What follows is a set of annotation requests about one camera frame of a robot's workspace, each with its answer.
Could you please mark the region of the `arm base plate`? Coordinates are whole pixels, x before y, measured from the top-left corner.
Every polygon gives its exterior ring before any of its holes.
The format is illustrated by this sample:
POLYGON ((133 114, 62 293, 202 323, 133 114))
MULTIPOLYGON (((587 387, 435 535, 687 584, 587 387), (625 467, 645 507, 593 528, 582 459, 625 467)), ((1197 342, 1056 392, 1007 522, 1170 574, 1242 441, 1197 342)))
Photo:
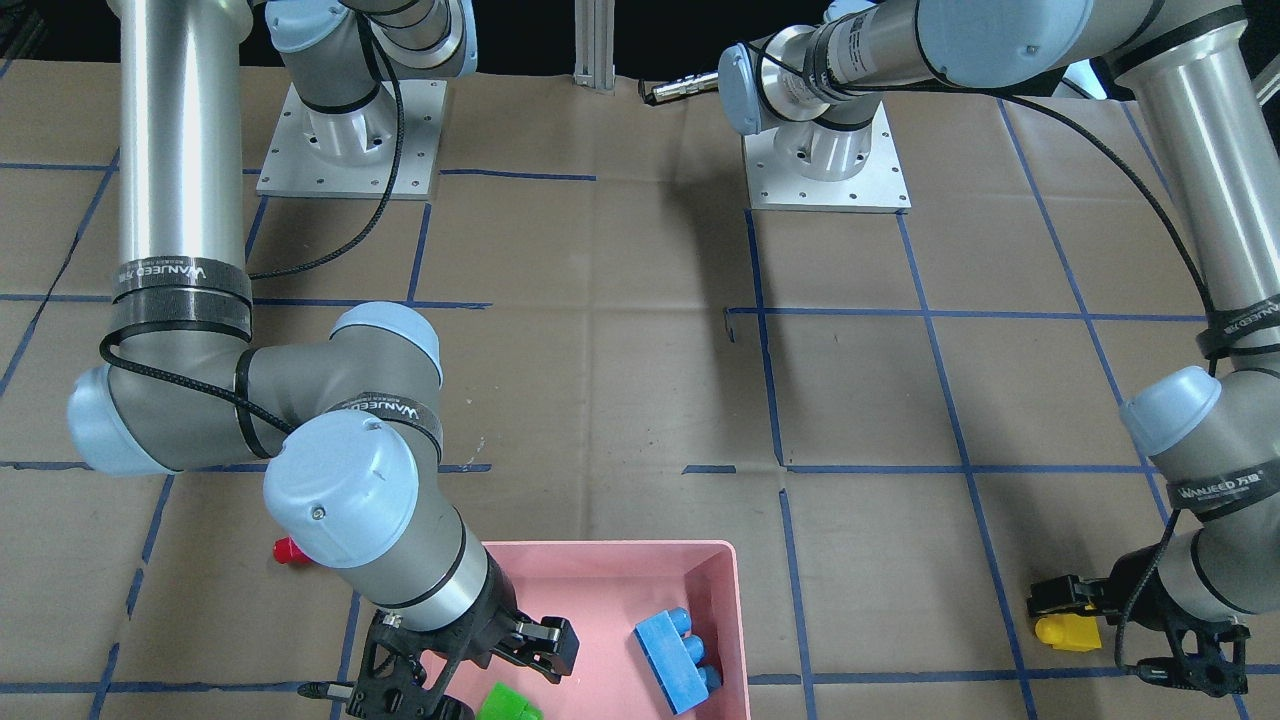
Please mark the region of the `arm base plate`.
POLYGON ((390 83, 365 108, 324 114, 289 88, 257 182, 262 196, 291 199, 379 199, 401 151, 394 200, 433 195, 448 83, 403 79, 399 91, 404 136, 397 136, 390 83))
POLYGON ((904 214, 910 191, 883 105, 883 96, 850 102, 831 114, 858 110, 869 122, 833 129, 819 117, 785 122, 742 138, 750 206, 767 211, 904 214))

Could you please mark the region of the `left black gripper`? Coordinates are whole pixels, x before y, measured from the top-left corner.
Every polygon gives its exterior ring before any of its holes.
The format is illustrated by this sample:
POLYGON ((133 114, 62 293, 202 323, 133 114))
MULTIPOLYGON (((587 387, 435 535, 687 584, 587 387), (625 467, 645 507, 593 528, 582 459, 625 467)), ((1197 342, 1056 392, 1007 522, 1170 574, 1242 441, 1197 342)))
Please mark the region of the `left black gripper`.
POLYGON ((1117 626, 1114 664, 1143 682, 1183 691, 1198 691, 1210 697, 1245 694, 1249 691, 1245 642, 1251 633, 1228 621, 1198 619, 1176 606, 1151 571, 1153 548, 1142 548, 1120 557, 1105 578, 1062 575, 1030 585, 1027 612, 1030 618, 1071 614, 1083 618, 1108 616, 1117 626), (1123 661, 1123 637, 1128 623, 1164 633, 1171 655, 1123 661))

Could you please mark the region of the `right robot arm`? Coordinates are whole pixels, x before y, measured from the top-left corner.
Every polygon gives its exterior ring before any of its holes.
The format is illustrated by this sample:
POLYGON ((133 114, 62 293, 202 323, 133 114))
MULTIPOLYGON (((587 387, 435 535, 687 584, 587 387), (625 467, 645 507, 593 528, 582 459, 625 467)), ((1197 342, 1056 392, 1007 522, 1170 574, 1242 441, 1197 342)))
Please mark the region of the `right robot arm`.
POLYGON ((394 302, 346 311, 312 345, 252 345, 244 269, 238 46, 250 1, 114 1, 122 23, 122 238, 101 366, 67 420, 114 477, 268 461, 271 518, 375 614, 358 675, 305 697, 360 719, 468 719, 445 692, 493 657, 558 683, 570 620, 534 620, 436 482, 443 383, 429 320, 394 302))

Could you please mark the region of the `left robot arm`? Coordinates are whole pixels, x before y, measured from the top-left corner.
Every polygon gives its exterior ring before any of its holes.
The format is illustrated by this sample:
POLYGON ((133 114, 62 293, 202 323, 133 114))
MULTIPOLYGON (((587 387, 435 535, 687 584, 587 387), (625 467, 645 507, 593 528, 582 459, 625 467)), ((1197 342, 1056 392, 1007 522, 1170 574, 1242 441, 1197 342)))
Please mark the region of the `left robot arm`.
POLYGON ((983 492, 1082 489, 1138 550, 1091 570, 1048 509, 988 560, 1021 675, 1048 618, 1065 659, 1225 697, 1240 643, 1277 666, 1277 150, 1242 55, 1243 1, 822 3, 713 67, 748 217, 849 218, 861 179, 911 272, 955 443, 927 470, 983 492))

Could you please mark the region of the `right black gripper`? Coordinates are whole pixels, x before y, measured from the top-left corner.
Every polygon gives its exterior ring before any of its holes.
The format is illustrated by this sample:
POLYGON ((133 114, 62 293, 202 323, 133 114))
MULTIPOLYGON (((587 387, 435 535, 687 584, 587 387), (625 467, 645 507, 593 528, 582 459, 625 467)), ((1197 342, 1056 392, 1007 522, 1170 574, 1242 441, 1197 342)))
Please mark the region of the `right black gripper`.
POLYGON ((521 620, 515 589, 502 570, 490 570, 471 609, 434 632, 389 625, 375 611, 346 712, 360 719, 444 717, 445 689, 463 662, 486 669, 497 656, 530 667, 558 685, 573 673, 580 639, 567 618, 521 620))

